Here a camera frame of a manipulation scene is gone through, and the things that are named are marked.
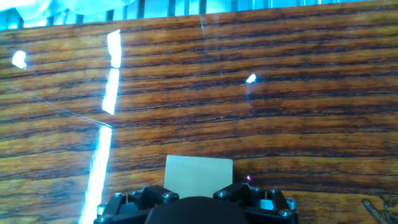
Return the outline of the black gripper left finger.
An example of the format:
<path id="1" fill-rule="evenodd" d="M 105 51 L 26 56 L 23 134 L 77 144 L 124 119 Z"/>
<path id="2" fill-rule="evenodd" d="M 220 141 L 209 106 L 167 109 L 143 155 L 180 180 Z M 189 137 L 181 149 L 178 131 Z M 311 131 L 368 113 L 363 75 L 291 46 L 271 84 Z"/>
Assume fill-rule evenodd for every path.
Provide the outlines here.
<path id="1" fill-rule="evenodd" d="M 147 186 L 128 194 L 118 192 L 107 203 L 97 206 L 97 217 L 93 223 L 111 223 L 117 216 L 136 215 L 179 198 L 178 193 L 159 185 Z"/>

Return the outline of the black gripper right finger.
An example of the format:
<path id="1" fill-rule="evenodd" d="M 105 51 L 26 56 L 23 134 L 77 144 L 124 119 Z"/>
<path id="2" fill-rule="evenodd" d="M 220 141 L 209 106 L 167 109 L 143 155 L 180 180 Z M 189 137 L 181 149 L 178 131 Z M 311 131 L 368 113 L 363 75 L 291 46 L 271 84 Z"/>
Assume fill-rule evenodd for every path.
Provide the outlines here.
<path id="1" fill-rule="evenodd" d="M 296 201 L 280 190 L 231 184 L 216 191 L 213 198 L 235 203 L 249 223 L 298 224 Z"/>

